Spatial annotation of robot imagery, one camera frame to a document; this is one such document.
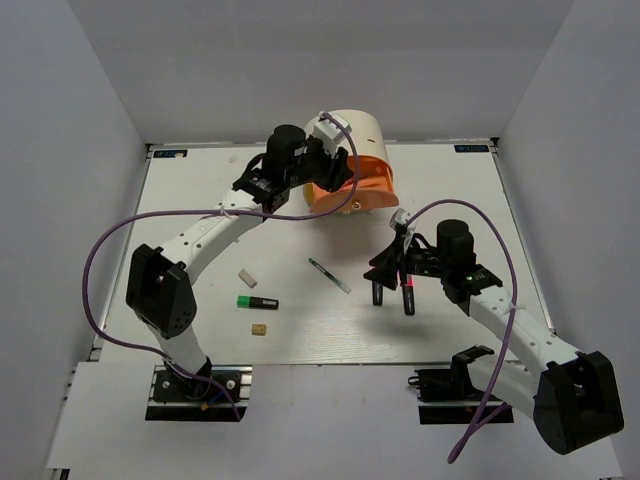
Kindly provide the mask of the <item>green gel pen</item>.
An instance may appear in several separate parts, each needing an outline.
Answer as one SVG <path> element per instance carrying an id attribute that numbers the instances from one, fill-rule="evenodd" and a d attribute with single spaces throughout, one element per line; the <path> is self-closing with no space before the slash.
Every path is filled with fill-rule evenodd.
<path id="1" fill-rule="evenodd" d="M 351 289 L 340 279 L 338 279 L 335 275 L 333 275 L 330 271 L 328 271 L 324 266 L 318 263 L 313 258 L 309 258 L 308 262 L 318 270 L 325 278 L 327 278 L 330 282 L 332 282 L 335 286 L 337 286 L 341 291 L 345 294 L 350 294 Z"/>

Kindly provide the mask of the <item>cream round drawer container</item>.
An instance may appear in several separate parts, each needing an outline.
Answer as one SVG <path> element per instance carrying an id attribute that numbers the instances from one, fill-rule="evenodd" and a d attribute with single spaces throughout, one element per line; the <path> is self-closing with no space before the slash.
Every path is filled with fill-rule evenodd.
<path id="1" fill-rule="evenodd" d="M 309 212 L 348 214 L 398 206 L 393 171 L 377 119 L 360 110 L 333 111 L 337 111 L 351 125 L 350 137 L 345 137 L 340 147 L 348 153 L 347 166 L 359 178 L 357 181 L 348 180 L 333 193 L 313 183 L 306 184 L 303 194 Z"/>

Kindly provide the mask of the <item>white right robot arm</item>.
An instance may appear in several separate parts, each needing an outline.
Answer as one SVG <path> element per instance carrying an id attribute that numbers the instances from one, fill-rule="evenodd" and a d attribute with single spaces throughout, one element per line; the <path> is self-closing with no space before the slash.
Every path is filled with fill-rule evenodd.
<path id="1" fill-rule="evenodd" d="M 382 304 L 384 289 L 400 288 L 404 310 L 412 315 L 410 278 L 436 278 L 447 299 L 503 341 L 518 361 L 504 364 L 487 346 L 469 347 L 452 356 L 448 369 L 420 370 L 410 378 L 422 401 L 480 400 L 490 388 L 492 398 L 529 417 L 544 442 L 561 455 L 623 429 L 610 360 L 599 351 L 580 351 L 517 308 L 502 281 L 477 262 L 465 222 L 440 222 L 434 245 L 416 233 L 402 209 L 394 213 L 390 226 L 395 232 L 392 243 L 370 260 L 364 275 L 372 284 L 373 304 Z"/>

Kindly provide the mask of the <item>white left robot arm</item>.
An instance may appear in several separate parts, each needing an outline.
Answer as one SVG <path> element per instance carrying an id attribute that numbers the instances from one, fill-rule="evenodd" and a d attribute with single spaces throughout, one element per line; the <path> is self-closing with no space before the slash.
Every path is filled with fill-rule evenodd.
<path id="1" fill-rule="evenodd" d="M 313 183 L 336 192 L 351 180 L 350 124 L 325 113 L 310 132 L 280 125 L 268 138 L 264 153 L 254 157 L 210 214 L 174 239 L 152 248 L 140 245 L 131 258 L 126 303 L 156 337 L 177 387 L 199 399 L 211 387 L 209 359 L 192 323 L 197 305 L 193 286 L 200 274 L 228 246 L 284 206 L 292 189 Z"/>

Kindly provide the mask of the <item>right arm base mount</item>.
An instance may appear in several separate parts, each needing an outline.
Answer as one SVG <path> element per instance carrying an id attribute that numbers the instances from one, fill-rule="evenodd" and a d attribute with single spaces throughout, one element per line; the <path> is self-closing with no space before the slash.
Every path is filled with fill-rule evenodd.
<path id="1" fill-rule="evenodd" d="M 483 396 L 477 389 L 471 389 L 470 393 L 457 391 L 448 368 L 415 370 L 407 383 L 416 390 L 421 425 L 466 425 Z"/>

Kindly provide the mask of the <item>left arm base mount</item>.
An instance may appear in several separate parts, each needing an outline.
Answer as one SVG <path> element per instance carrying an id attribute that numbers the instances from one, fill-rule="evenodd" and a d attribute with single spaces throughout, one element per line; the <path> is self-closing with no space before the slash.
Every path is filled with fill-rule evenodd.
<path id="1" fill-rule="evenodd" d="M 252 384 L 251 366 L 214 367 L 211 377 L 231 396 L 237 413 L 226 394 L 217 386 L 183 378 L 165 366 L 156 366 L 146 407 L 146 421 L 228 423 L 238 422 L 249 404 Z"/>

